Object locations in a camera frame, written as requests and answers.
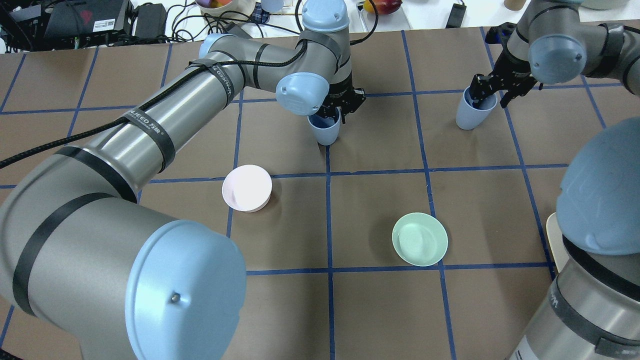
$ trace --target black electronic device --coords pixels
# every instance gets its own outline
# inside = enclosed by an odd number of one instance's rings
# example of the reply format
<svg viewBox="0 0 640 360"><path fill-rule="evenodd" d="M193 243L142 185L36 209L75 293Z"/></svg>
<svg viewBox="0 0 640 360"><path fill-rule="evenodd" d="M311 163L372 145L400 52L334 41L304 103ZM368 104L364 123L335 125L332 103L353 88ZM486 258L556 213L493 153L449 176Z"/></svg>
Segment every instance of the black electronic device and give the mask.
<svg viewBox="0 0 640 360"><path fill-rule="evenodd" d="M462 20L465 18L465 12L467 7L465 5L453 4L451 13L449 14L449 20L447 20L447 26L445 28L459 28L462 25Z"/></svg>
<svg viewBox="0 0 640 360"><path fill-rule="evenodd" d="M45 29L49 21L49 14L40 4L15 10L6 11L0 4L0 38L10 49L28 51L49 50L43 41Z"/></svg>
<svg viewBox="0 0 640 360"><path fill-rule="evenodd" d="M156 39L164 35L166 10L162 4L147 4L136 8L136 31L134 36L140 39Z"/></svg>
<svg viewBox="0 0 640 360"><path fill-rule="evenodd" d="M130 0L64 0L56 3L45 32L55 49L108 44L131 34Z"/></svg>

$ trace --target light blue cup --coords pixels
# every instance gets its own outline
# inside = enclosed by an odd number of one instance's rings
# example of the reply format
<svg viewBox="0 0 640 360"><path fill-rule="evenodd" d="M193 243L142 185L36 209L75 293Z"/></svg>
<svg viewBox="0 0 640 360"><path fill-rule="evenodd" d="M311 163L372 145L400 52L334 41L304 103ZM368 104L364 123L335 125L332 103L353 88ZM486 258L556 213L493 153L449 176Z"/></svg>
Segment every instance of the light blue cup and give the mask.
<svg viewBox="0 0 640 360"><path fill-rule="evenodd" d="M322 117L316 114L307 116L311 131L320 145L329 146L338 139L340 132L340 109L335 109L334 117Z"/></svg>

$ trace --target green bowl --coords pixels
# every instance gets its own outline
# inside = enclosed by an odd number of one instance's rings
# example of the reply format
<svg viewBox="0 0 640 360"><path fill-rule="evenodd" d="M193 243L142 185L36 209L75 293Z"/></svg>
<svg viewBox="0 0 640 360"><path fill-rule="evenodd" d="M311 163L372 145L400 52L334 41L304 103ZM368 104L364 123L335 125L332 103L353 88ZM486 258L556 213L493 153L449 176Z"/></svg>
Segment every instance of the green bowl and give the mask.
<svg viewBox="0 0 640 360"><path fill-rule="evenodd" d="M415 266L437 263L449 246L449 237L442 224L425 213L401 217L394 226L391 239L400 258Z"/></svg>

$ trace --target power adapter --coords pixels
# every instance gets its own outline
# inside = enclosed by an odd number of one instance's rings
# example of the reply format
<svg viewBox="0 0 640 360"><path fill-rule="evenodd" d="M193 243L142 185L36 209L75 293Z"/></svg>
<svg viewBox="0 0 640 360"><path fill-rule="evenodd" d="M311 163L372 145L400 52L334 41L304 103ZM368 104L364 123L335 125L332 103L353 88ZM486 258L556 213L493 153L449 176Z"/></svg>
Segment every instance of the power adapter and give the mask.
<svg viewBox="0 0 640 360"><path fill-rule="evenodd" d="M446 29L459 28L462 25L462 19L465 17L465 11L467 6L460 4L453 4L451 13L449 14L449 20L447 20Z"/></svg>
<svg viewBox="0 0 640 360"><path fill-rule="evenodd" d="M136 8L136 12L136 37L153 39L164 35L166 10L162 4L141 5Z"/></svg>

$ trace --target blue tape line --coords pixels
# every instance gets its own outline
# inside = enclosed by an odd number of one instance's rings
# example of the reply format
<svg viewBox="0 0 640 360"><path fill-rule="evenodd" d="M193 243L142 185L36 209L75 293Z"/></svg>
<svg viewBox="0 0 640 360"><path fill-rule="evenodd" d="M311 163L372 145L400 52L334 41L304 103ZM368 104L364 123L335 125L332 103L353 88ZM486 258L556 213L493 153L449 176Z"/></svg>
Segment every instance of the blue tape line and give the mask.
<svg viewBox="0 0 640 360"><path fill-rule="evenodd" d="M424 172L423 168L406 168L399 170L363 170L363 171L339 171L332 172L331 176L351 176L351 175L380 175L380 174L411 174Z"/></svg>
<svg viewBox="0 0 640 360"><path fill-rule="evenodd" d="M413 95L413 92L380 92L375 94L367 94L368 97L388 97L388 96L407 96Z"/></svg>
<svg viewBox="0 0 640 360"><path fill-rule="evenodd" d="M240 98L238 102L238 122L236 127L236 149L234 153L234 168L238 167L238 156L240 152L240 133L242 131L242 108L244 102L244 90L240 91Z"/></svg>
<svg viewBox="0 0 640 360"><path fill-rule="evenodd" d="M74 126L76 125L76 120L78 118L78 111L80 110L80 105L84 100L84 95L86 93L86 88L89 86L89 79L91 79L91 74L93 72L93 67L95 66L95 60L98 58L98 49L100 47L95 47L95 52L93 53L93 60L91 61L91 66L89 67L89 73L86 75L86 79L84 80L84 86L82 87L82 92L80 93L80 100L78 100L78 105L76 106L76 112L74 113L74 118L71 120L71 125L69 126L69 131L67 131L67 137L71 136L73 133Z"/></svg>
<svg viewBox="0 0 640 360"><path fill-rule="evenodd" d="M99 111L99 110L129 110L135 108L135 105L120 105L120 106L99 106L96 108L79 108L78 111Z"/></svg>
<svg viewBox="0 0 640 360"><path fill-rule="evenodd" d="M450 171L483 171L483 170L515 170L521 168L520 165L495 165L488 167L444 167L431 168L430 172L450 172Z"/></svg>
<svg viewBox="0 0 640 360"><path fill-rule="evenodd" d="M281 269L281 270L247 270L247 276L289 275L289 274L327 274L327 268Z"/></svg>
<svg viewBox="0 0 640 360"><path fill-rule="evenodd" d="M231 239L231 225L234 221L234 210L229 208L229 213L227 215L227 238Z"/></svg>
<svg viewBox="0 0 640 360"><path fill-rule="evenodd" d="M581 89L584 88L584 85L544 85L545 90L553 90L553 89Z"/></svg>
<svg viewBox="0 0 640 360"><path fill-rule="evenodd" d="M429 94L462 94L465 92L465 89L454 89L454 90L426 90L426 91L416 91L417 95L429 95Z"/></svg>
<svg viewBox="0 0 640 360"><path fill-rule="evenodd" d="M288 179L291 177L324 177L326 174L324 172L306 172L300 174L277 174L271 175L272 179Z"/></svg>
<svg viewBox="0 0 640 360"><path fill-rule="evenodd" d="M587 84L587 79L584 77L584 75L580 75L580 77L582 78L582 83L584 84L584 88L587 90L587 95L589 95L589 100L591 101L591 105L593 105L593 109L596 112L596 115L598 116L598 120L600 121L600 125L602 126L603 129L607 128L607 124L604 122L604 119L602 118L602 114L600 113L600 109L598 109L598 105L596 104L596 99L593 97L593 94L591 93L591 89L589 88L589 84Z"/></svg>
<svg viewBox="0 0 640 360"><path fill-rule="evenodd" d="M484 49L486 50L486 54L489 56L489 64L491 64L491 68L495 66L495 61L493 60L493 55L491 54L491 48L489 48L489 44L484 41L486 37L486 33L484 32L484 26L480 27L480 35L482 36L482 43L484 44Z"/></svg>
<svg viewBox="0 0 640 360"><path fill-rule="evenodd" d="M365 266L334 268L333 272L398 272L398 271L429 271L439 270L437 265L431 266Z"/></svg>
<svg viewBox="0 0 640 360"><path fill-rule="evenodd" d="M444 263L442 260L438 262L438 271L440 272L440 288L442 289L442 306L444 308L444 318L447 323L447 336L449 337L449 347L451 350L451 360L456 360L456 346L453 341L453 325L451 324L451 309L449 309L449 294L447 293L447 280L444 274Z"/></svg>
<svg viewBox="0 0 640 360"><path fill-rule="evenodd" d="M16 79L18 79L18 74L20 74L20 69L22 69L22 64L24 64L24 59L26 57L26 53L22 54L22 59L20 59L20 63L18 64L18 68L15 69L15 74L13 75L13 79L11 80L11 84L9 85L9 90L6 91L6 95L4 96L4 100L2 101L2 105L0 105L0 112L4 109L7 100L9 99L9 94L11 94L11 90L13 90L13 86L15 85Z"/></svg>
<svg viewBox="0 0 640 360"><path fill-rule="evenodd" d="M164 72L162 73L162 81L160 81L160 87L164 86L164 82L166 81L166 73L169 71L169 62L171 61L171 50L173 48L173 44L169 44L169 50L166 52L166 62L164 63Z"/></svg>
<svg viewBox="0 0 640 360"><path fill-rule="evenodd" d="M409 55L409 45L406 41L406 34L404 30L402 30L400 33L402 34L402 41L404 45L404 55L406 57L406 63L409 69L409 77L411 79L413 110L415 112L415 123L418 131L420 153L422 154L422 163L424 165L424 177L427 182L427 198L429 199L429 210L431 211L431 216L436 217L436 209L433 203L433 193L431 191L431 176L429 174L429 163L427 161L427 155L424 150L424 139L422 138L422 124L420 121L420 110L418 108L418 97L415 89L415 78L413 76L413 67L411 65L411 57ZM442 302L444 305L445 321L447 323L447 335L449 337L449 351L451 352L451 359L456 360L456 344L453 338L451 314L449 312L449 298L447 296L447 284L445 282L445 274L444 274L444 268L442 266L442 260L438 263L438 271L440 272L440 288L442 290Z"/></svg>
<svg viewBox="0 0 640 360"><path fill-rule="evenodd" d="M153 179L149 184L166 184L166 183L201 183L204 181L223 181L224 177L189 177L184 179Z"/></svg>
<svg viewBox="0 0 640 360"><path fill-rule="evenodd" d="M238 121L236 126L236 149L234 150L234 168L238 166L238 153L240 151L240 132L242 131L242 107L244 102L244 89L240 91L238 100ZM229 208L227 216L227 238L231 238L231 226L234 221L234 210Z"/></svg>
<svg viewBox="0 0 640 360"><path fill-rule="evenodd" d="M621 83L612 83L612 84L588 84L590 88L617 88L622 86Z"/></svg>
<svg viewBox="0 0 640 360"><path fill-rule="evenodd" d="M546 268L547 263L504 263L504 264L462 264L444 265L445 270Z"/></svg>
<svg viewBox="0 0 640 360"><path fill-rule="evenodd" d="M6 337L6 332L9 329L9 323L11 322L11 317L13 316L13 305L9 307L9 313L6 315L6 319L4 320L4 326L2 328L2 334L0 334L0 347L4 344L4 338Z"/></svg>
<svg viewBox="0 0 640 360"><path fill-rule="evenodd" d="M20 110L20 111L4 111L0 115L20 115L20 114L42 114L42 113L70 113L76 109L47 109L47 110Z"/></svg>
<svg viewBox="0 0 640 360"><path fill-rule="evenodd" d="M329 354L330 359L335 360L335 317L333 308L333 230L331 218L331 148L325 146L325 171L326 171L326 262L328 267L329 289Z"/></svg>
<svg viewBox="0 0 640 360"><path fill-rule="evenodd" d="M484 38L485 38L484 27L480 27L480 34L484 41ZM493 68L495 66L495 63L493 62L493 56L491 55L489 45L485 43L484 48L486 49L487 56L489 56L489 62L491 63L491 68ZM524 157L522 156L522 151L520 150L520 144L518 143L518 137L516 135L515 128L513 127L513 121L511 121L511 114L509 112L508 106L507 108L504 109L504 114L507 117L507 123L509 124L509 131L511 132L513 145L515 145L516 153L518 154L518 161L520 162L522 175L524 177L524 182L527 187L527 193L529 194L531 208L533 210L534 218L536 219L536 225L538 226L538 235L540 236L540 243L542 244L542 250L545 253L545 259L547 260L549 275L551 276L551 279L554 280L556 278L556 273L554 272L554 266L552 264L551 255L547 247L547 240L545 238L545 232L542 228L542 222L540 221L540 214L538 213L538 206L536 205L536 199L533 196L533 190L531 189L531 182L529 181L529 174L527 173L527 165L524 162Z"/></svg>
<svg viewBox="0 0 640 360"><path fill-rule="evenodd" d="M527 168L563 168L569 167L569 164L546 164L546 165L526 165Z"/></svg>
<svg viewBox="0 0 640 360"><path fill-rule="evenodd" d="M405 272L405 271L440 271L444 270L486 270L486 269L515 269L515 268L546 268L547 263L501 263L501 264L459 264L459 265L431 265L431 266L354 266L344 268L298 268L277 270L250 270L247 275L287 275L287 274L328 274L359 273L359 272Z"/></svg>
<svg viewBox="0 0 640 360"><path fill-rule="evenodd" d="M540 164L526 165L527 168L566 168L567 164ZM497 165L487 167L450 167L450 168L429 168L429 172L458 172L458 171L484 171L484 170L519 170L521 165ZM362 176L362 175L388 175L388 174L418 174L424 170L421 168L407 168L399 170L364 170L364 171L339 171L332 172L331 176ZM274 174L272 179L290 179L295 177L324 177L324 172L303 172L300 174ZM223 181L225 177L187 177L179 179L153 179L150 184L162 183L197 183L200 181Z"/></svg>

